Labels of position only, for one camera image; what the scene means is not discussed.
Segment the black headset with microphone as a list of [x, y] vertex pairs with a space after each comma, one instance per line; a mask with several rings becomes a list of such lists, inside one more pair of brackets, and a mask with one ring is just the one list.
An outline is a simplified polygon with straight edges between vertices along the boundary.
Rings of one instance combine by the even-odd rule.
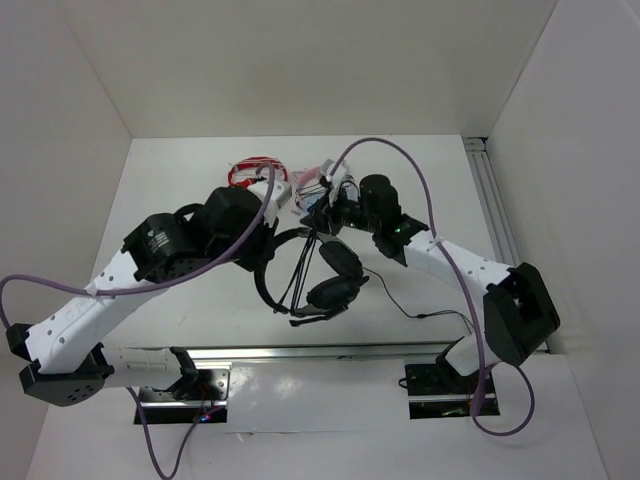
[[[284, 291], [272, 295], [267, 271], [276, 253], [295, 240], [303, 242]], [[329, 321], [346, 312], [369, 281], [358, 255], [338, 238], [308, 227], [285, 230], [270, 241], [253, 273], [262, 301], [288, 318], [293, 328]]]

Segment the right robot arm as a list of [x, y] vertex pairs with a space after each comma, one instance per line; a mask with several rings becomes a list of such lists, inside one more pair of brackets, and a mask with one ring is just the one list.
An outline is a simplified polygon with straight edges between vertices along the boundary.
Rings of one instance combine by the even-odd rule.
[[369, 232], [385, 257], [460, 289], [477, 324], [436, 360], [436, 379], [448, 392], [460, 391], [482, 367], [521, 366], [560, 326], [534, 266], [499, 263], [437, 237], [429, 225], [402, 211], [398, 192], [384, 175], [362, 179], [355, 200], [335, 191], [324, 194], [301, 222], [329, 235], [344, 227]]

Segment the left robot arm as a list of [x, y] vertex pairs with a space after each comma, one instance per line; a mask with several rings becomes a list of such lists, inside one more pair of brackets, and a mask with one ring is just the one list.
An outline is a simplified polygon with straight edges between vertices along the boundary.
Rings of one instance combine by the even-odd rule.
[[147, 217], [84, 288], [48, 319], [9, 325], [11, 352], [26, 360], [26, 395], [67, 407], [103, 388], [146, 387], [189, 397], [206, 377], [182, 347], [107, 349], [104, 338], [169, 288], [231, 262], [248, 271], [262, 259], [290, 199], [289, 187], [261, 181], [215, 189], [205, 203]]

